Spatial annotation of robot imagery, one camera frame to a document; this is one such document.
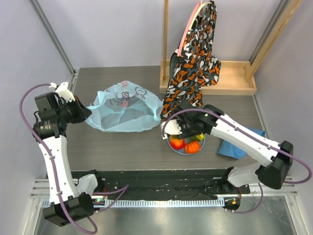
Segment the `yellow fake mango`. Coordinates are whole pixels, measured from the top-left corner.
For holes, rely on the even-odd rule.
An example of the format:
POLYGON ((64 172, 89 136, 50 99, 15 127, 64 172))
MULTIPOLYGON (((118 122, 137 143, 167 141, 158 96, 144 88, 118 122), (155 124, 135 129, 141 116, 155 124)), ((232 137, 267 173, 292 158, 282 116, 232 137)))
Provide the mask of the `yellow fake mango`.
POLYGON ((192 136, 190 139, 193 141, 203 141, 205 138, 204 134, 201 133, 199 135, 192 136))

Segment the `orange fake pumpkin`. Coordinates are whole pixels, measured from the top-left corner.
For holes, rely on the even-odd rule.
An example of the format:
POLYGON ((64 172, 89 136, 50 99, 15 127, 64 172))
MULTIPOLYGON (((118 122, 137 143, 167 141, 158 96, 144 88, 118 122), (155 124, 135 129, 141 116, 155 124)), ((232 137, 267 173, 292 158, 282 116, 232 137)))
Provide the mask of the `orange fake pumpkin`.
POLYGON ((185 154, 195 154, 199 152, 201 144, 198 141, 191 141, 184 146, 185 154))

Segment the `red fake tomato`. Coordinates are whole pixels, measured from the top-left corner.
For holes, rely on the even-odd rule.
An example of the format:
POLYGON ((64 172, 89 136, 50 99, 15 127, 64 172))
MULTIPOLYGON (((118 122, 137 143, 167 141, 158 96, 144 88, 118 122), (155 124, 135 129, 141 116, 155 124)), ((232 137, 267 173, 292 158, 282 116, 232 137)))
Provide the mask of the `red fake tomato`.
POLYGON ((174 149, 174 150, 181 150, 185 146, 185 140, 184 139, 179 139, 177 137, 170 137, 169 139, 169 145, 174 149))

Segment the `light blue plastic bag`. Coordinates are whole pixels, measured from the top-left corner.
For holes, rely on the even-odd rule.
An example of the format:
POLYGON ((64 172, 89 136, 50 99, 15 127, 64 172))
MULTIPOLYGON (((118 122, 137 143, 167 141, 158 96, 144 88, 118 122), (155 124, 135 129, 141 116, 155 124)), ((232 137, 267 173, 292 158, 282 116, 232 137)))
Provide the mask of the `light blue plastic bag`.
POLYGON ((160 124, 162 107, 157 95, 126 80, 97 92, 86 123, 102 132, 142 132, 160 124))

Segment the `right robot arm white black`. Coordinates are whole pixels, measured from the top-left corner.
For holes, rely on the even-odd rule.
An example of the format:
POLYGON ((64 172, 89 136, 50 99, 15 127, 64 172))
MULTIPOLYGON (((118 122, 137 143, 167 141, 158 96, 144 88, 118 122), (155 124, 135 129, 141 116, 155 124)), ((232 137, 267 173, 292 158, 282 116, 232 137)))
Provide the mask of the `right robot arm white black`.
POLYGON ((280 189, 293 162, 285 154, 293 153, 293 145, 288 141, 278 143, 266 139, 239 125, 212 105, 206 105, 204 109, 208 113, 187 101, 174 109, 174 113, 178 115, 182 136, 190 137, 200 133, 213 135, 235 145, 257 162, 228 169, 228 175, 221 180, 222 190, 233 193, 238 187, 253 183, 280 189))

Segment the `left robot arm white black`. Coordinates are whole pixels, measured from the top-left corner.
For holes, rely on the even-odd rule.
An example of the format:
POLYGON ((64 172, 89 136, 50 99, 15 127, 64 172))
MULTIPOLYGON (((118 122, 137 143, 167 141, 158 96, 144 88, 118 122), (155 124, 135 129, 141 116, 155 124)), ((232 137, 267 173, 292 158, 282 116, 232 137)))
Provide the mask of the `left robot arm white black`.
POLYGON ((40 138, 50 191, 50 206, 43 210, 43 215, 49 222, 62 227, 72 220, 93 215, 91 197, 100 195, 104 189, 96 170, 85 172, 78 183, 74 183, 67 157, 67 125, 84 122, 91 111, 77 96, 66 101, 54 92, 35 97, 35 103, 38 110, 33 130, 35 137, 40 138))

